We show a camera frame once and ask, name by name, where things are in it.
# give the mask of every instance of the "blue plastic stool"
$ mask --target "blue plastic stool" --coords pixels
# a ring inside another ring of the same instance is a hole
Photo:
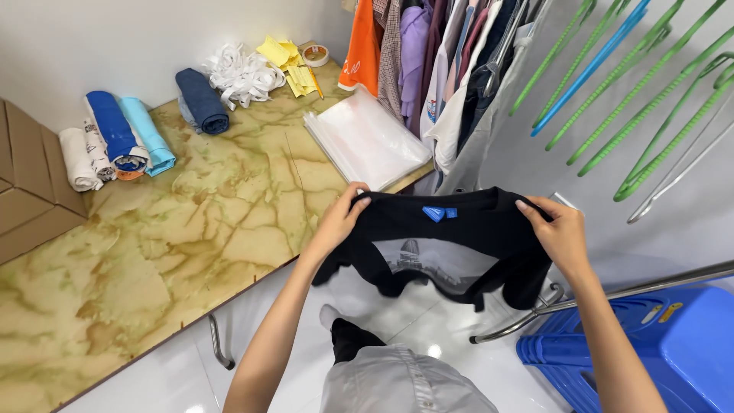
[[[670,413],[734,412],[734,295],[676,287],[611,305]],[[577,309],[557,312],[522,336],[517,355],[538,367],[578,413],[601,413]]]

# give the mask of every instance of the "table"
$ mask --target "table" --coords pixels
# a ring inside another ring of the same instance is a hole
[[[347,185],[302,114],[351,93],[336,63],[313,71],[324,100],[279,88],[217,136],[154,109],[175,167],[86,193],[87,223],[0,266],[4,409],[57,408],[297,257]]]

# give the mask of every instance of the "light blue rolled t-shirt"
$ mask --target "light blue rolled t-shirt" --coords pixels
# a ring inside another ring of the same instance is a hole
[[[140,136],[145,147],[150,153],[152,168],[146,168],[145,172],[150,176],[158,175],[164,170],[173,168],[176,157],[173,156],[168,144],[158,133],[158,129],[150,119],[148,111],[138,98],[120,98],[118,102],[125,118],[130,122],[135,132]]]

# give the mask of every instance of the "cardboard box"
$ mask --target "cardboard box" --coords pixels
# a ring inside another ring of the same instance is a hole
[[[0,98],[0,264],[86,220],[59,138]]]

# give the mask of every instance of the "white sock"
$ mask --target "white sock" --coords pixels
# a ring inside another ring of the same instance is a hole
[[[319,321],[321,321],[321,325],[329,331],[331,331],[331,325],[337,318],[344,318],[344,316],[329,304],[324,304],[321,311],[319,311]]]

